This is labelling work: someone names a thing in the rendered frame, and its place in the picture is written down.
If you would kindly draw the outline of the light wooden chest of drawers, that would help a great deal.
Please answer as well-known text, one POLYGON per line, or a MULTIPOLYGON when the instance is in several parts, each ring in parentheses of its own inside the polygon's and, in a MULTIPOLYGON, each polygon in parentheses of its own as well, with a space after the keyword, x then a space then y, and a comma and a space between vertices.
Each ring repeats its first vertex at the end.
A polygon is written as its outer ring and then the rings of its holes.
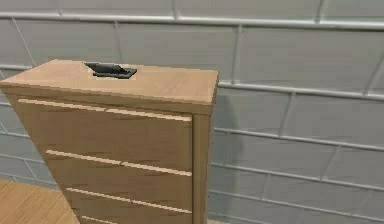
POLYGON ((207 224, 214 70, 52 60, 0 90, 80 224, 207 224))

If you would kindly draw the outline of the small black flat object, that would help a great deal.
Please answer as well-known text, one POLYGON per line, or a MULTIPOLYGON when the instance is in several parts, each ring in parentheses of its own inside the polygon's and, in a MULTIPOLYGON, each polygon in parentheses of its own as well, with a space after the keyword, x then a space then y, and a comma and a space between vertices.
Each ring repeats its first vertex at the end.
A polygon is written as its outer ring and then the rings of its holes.
POLYGON ((96 77, 129 79, 137 70, 134 68, 123 68, 118 64, 85 62, 85 65, 93 71, 96 77))

